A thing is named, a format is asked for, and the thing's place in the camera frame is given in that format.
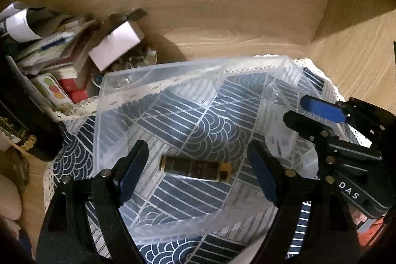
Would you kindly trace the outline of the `person's hand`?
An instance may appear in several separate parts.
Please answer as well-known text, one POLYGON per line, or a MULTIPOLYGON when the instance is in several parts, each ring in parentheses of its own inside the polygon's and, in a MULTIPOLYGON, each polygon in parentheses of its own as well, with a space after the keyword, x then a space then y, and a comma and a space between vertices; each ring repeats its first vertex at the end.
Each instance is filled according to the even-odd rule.
POLYGON ((353 207, 352 205, 349 205, 349 211, 350 211, 350 215, 352 217, 352 221, 355 225, 364 223, 368 219, 365 214, 363 214, 360 210, 353 207))

